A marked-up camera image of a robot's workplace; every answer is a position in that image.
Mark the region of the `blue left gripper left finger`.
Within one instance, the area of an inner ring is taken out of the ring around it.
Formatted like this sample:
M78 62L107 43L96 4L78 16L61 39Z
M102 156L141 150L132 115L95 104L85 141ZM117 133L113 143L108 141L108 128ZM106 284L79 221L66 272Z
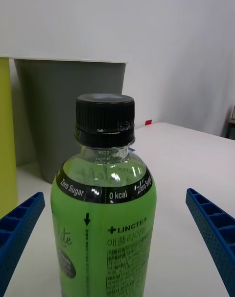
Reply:
M0 293L4 294L29 237L45 207L37 192L0 220Z

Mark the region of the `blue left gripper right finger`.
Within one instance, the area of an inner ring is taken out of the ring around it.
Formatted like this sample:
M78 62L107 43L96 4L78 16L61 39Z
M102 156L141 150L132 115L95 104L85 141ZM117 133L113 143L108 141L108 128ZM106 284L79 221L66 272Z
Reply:
M235 295L235 219L194 189L186 205L229 295Z

